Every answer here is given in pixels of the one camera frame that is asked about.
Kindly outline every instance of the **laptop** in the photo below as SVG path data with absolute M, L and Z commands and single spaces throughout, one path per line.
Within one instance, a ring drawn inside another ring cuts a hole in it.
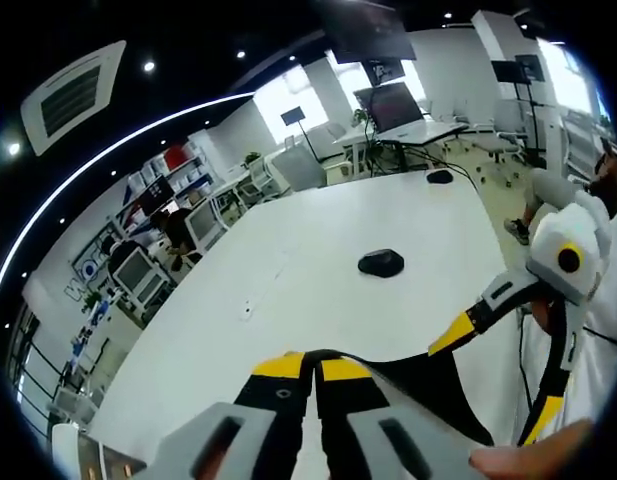
M 417 102 L 403 82 L 358 90 L 355 96 L 372 118 L 377 133 L 424 118 Z

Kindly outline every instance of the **window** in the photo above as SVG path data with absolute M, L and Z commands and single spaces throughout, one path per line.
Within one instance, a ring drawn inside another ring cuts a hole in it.
M 586 82 L 574 57 L 561 47 L 537 39 L 552 79 L 557 103 L 563 107 L 592 114 Z
M 335 76 L 337 77 L 337 80 L 339 80 L 341 88 L 346 94 L 346 99 L 350 104 L 350 108 L 352 108 L 353 111 L 357 110 L 360 107 L 354 92 L 371 87 L 366 71 L 362 67 L 361 63 L 358 62 L 344 64 L 337 63 L 332 50 L 326 52 L 326 57 L 328 57 L 328 62 L 335 72 Z M 402 60 L 401 65 L 404 68 L 405 77 L 390 80 L 385 82 L 383 85 L 404 82 L 415 101 L 420 102 L 425 100 L 426 94 L 424 92 L 424 87 L 421 85 L 421 80 L 419 80 L 419 75 L 417 75 L 415 64 L 411 60 Z
M 261 87 L 255 92 L 254 101 L 277 144 L 284 143 L 291 135 L 301 135 L 298 124 L 287 127 L 281 119 L 281 115 L 288 110 L 301 107 L 306 116 L 306 119 L 301 121 L 304 130 L 328 121 L 324 107 L 301 66 L 288 70 Z

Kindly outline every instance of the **white table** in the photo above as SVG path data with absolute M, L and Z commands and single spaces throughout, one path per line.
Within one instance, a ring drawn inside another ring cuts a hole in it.
M 380 248 L 399 252 L 404 271 L 361 274 L 359 258 Z M 157 313 L 90 433 L 151 461 L 166 434 L 233 401 L 262 360 L 319 348 L 377 361 L 423 353 L 504 269 L 483 204 L 459 176 L 430 185 L 419 172 L 390 175 L 258 205 Z M 508 318 L 455 354 L 467 399 L 498 443 L 512 436 L 517 342 Z M 320 431 L 312 397 L 294 478 L 328 478 Z
M 399 142 L 423 147 L 466 128 L 467 125 L 463 123 L 445 123 L 436 122 L 432 119 L 422 119 L 380 133 L 376 138 L 384 142 Z M 355 177 L 359 175 L 359 146 L 365 144 L 367 139 L 372 138 L 373 134 L 372 124 L 368 125 L 366 131 L 366 123 L 363 122 L 333 142 L 342 147 L 352 147 L 352 165 Z

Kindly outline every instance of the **robotic arm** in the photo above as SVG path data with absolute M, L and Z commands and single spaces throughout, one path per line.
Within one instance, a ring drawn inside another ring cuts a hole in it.
M 578 192 L 575 203 L 542 220 L 526 270 L 495 278 L 478 302 L 462 312 L 428 349 L 429 355 L 455 350 L 524 303 L 553 302 L 548 364 L 519 445 L 534 442 L 561 407 L 580 350 L 587 302 L 605 273 L 609 250 L 608 213 L 598 199 Z

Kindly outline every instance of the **person's leg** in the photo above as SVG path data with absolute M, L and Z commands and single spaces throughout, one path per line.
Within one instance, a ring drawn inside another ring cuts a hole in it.
M 524 192 L 526 208 L 521 218 L 516 220 L 506 219 L 504 228 L 513 235 L 522 245 L 530 243 L 528 227 L 532 223 L 535 215 L 544 203 L 552 205 L 557 210 L 561 210 L 571 203 L 575 198 L 575 193 L 581 188 L 559 175 L 535 168 L 530 172 L 530 181 Z

